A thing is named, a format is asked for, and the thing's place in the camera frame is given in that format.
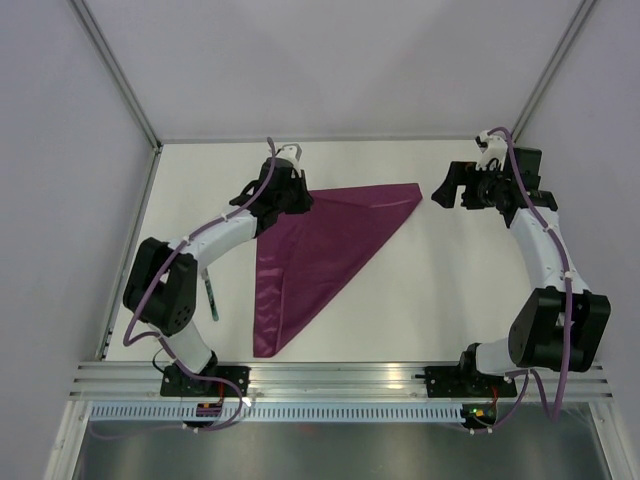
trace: folded cloth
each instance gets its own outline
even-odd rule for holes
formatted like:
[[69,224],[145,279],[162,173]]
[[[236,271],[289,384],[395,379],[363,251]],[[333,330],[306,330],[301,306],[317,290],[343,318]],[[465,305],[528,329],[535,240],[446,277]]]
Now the folded cloth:
[[417,183],[316,190],[311,196],[309,212],[281,215],[258,237],[255,357],[272,357],[289,343],[422,200]]

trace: white wall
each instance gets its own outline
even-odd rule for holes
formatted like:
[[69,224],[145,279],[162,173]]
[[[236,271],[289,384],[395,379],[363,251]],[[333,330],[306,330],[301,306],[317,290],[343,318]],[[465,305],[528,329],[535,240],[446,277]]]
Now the white wall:
[[89,0],[162,140],[512,125],[579,0]]
[[600,2],[521,143],[543,151],[571,255],[612,316],[600,349],[640,448],[640,2]]
[[0,469],[40,478],[150,149],[64,0],[0,13]]

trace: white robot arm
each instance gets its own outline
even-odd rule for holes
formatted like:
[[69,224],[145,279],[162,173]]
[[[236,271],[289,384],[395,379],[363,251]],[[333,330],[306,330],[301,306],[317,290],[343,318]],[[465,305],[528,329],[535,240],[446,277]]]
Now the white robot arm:
[[[611,307],[606,296],[589,291],[567,253],[555,199],[551,192],[539,190],[542,152],[515,148],[517,168],[514,171],[512,164],[505,161],[507,143],[503,138],[483,132],[476,138],[476,143],[483,152],[481,160],[477,163],[452,162],[447,178],[431,199],[444,208],[453,208],[457,187],[464,186],[463,207],[469,210],[496,208],[520,246],[533,291],[508,337],[471,345],[462,355],[460,368],[496,376],[531,367],[559,371],[565,350],[566,299],[571,298],[569,370],[584,372],[594,359]],[[523,198],[519,180],[530,202]],[[549,229],[553,229],[559,245],[548,234]],[[568,270],[561,255],[566,257]],[[566,295],[567,277],[571,280],[571,295]]]
[[[123,298],[125,307],[131,311],[138,308],[160,266],[183,241],[188,242],[171,262],[166,279],[153,290],[140,320],[164,338],[175,358],[190,372],[201,373],[217,364],[214,352],[204,343],[192,320],[200,273],[232,248],[274,225],[281,213],[301,214],[311,208],[313,199],[299,165],[301,153],[299,145],[289,144],[274,159],[267,159],[258,180],[249,183],[240,196],[229,202],[222,214],[224,222],[191,240],[176,238],[161,242],[148,238],[141,243]],[[269,178],[271,162],[275,166],[268,184],[246,210],[238,212],[252,198],[250,190],[257,192]]]

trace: purple cable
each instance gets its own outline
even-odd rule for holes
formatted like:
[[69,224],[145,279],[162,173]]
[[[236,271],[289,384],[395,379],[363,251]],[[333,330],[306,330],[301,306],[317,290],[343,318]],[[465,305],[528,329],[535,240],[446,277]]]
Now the purple cable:
[[211,415],[211,416],[217,416],[220,415],[220,413],[222,412],[222,407],[215,407],[215,408],[199,408],[196,411],[197,415]]
[[549,403],[547,401],[547,394],[544,391],[544,384],[542,383],[542,378],[540,378],[540,374],[536,370],[531,370],[531,374],[533,378],[536,379],[536,385],[538,385],[538,392],[540,392],[540,402],[542,403],[542,409],[547,417],[551,418],[551,412],[549,411]]
[[[515,378],[515,377],[519,377],[520,375],[526,375],[524,377],[524,383],[522,384],[522,390],[520,390],[520,395],[518,395],[518,398],[516,399],[515,403],[513,404],[513,407],[511,407],[511,410],[509,410],[509,413],[507,413],[504,417],[502,417],[499,421],[497,421],[494,425],[492,425],[491,427],[487,427],[487,428],[474,428],[473,429],[473,433],[476,434],[483,434],[483,433],[489,433],[489,428],[491,428],[491,433],[493,433],[494,430],[496,430],[497,428],[502,427],[507,420],[509,420],[511,418],[511,416],[515,413],[515,411],[518,409],[518,406],[522,403],[522,400],[524,400],[524,396],[527,393],[527,387],[529,386],[529,375],[528,375],[529,371],[528,370],[516,370],[514,372],[509,372],[507,374],[507,376],[511,377],[511,378]],[[456,430],[460,431],[460,432],[467,432],[468,429],[461,426],[461,425],[457,425],[455,427]]]
[[[511,132],[509,132],[509,130],[506,129],[505,127],[497,127],[497,128],[494,128],[493,130],[489,130],[489,135],[493,135],[496,132],[501,132],[504,135],[505,140],[507,142],[507,146],[509,148],[509,161],[511,162],[511,168],[515,173],[514,177],[518,184],[518,189],[522,194],[522,198],[527,204],[527,207],[529,208],[529,210],[531,210],[531,213],[533,214],[533,216],[536,217],[540,225],[542,225],[542,228],[544,228],[545,231],[551,237],[551,240],[555,244],[558,250],[558,254],[560,255],[562,268],[564,269],[565,272],[570,272],[571,266],[569,264],[569,256],[567,255],[567,252],[564,249],[564,245],[562,245],[562,242],[560,241],[560,237],[558,237],[558,234],[553,230],[553,228],[549,228],[549,223],[544,219],[542,214],[538,211],[536,206],[533,204],[533,202],[529,198],[529,195],[527,195],[527,189],[525,188],[524,183],[522,182],[522,178],[520,177],[520,169],[518,168],[518,164],[516,163],[516,154],[514,151],[513,139],[511,138]],[[558,416],[560,415],[560,410],[562,408],[562,399],[564,397],[564,391],[567,385],[567,378],[569,376],[569,360],[570,360],[570,354],[571,354],[571,324],[572,324],[571,317],[573,315],[573,289],[571,285],[571,278],[565,277],[564,285],[566,290],[566,302],[565,302],[566,305],[565,305],[565,311],[564,311],[562,364],[560,366],[560,379],[558,380],[558,389],[556,391],[556,398],[553,403],[553,412],[551,413],[551,415],[549,415],[549,418],[552,421],[556,421],[558,419]],[[541,381],[538,382],[538,378],[539,377],[536,378],[536,383],[538,384],[538,390],[540,390],[540,398],[541,398],[542,404],[546,405],[547,404],[546,394],[544,392],[544,388],[540,389],[540,387],[542,386],[542,382]],[[548,406],[545,409],[545,411],[547,412],[547,414],[549,413]]]

